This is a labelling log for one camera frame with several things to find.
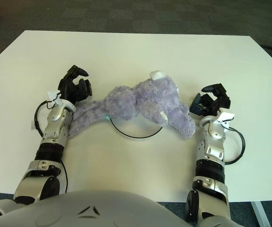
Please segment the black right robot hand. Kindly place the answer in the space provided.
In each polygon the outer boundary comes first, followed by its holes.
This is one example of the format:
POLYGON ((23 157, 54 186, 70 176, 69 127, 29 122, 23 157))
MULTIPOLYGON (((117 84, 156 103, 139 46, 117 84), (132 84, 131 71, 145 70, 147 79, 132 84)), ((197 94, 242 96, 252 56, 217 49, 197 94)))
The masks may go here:
POLYGON ((201 90, 204 95, 198 93, 190 106, 190 112, 198 116, 216 116, 220 108, 230 108, 230 98, 221 83, 209 85, 201 90))

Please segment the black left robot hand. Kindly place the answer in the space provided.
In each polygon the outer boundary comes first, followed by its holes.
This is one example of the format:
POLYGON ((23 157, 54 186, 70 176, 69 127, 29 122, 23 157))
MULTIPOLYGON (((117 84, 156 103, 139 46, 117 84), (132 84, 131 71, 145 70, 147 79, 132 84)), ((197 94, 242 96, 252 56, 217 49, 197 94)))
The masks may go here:
POLYGON ((78 76, 88 77, 88 73, 73 65, 58 85, 61 94, 60 99, 70 101, 73 105, 92 96, 92 88, 88 79, 80 79, 78 84, 74 84, 73 80, 78 76))

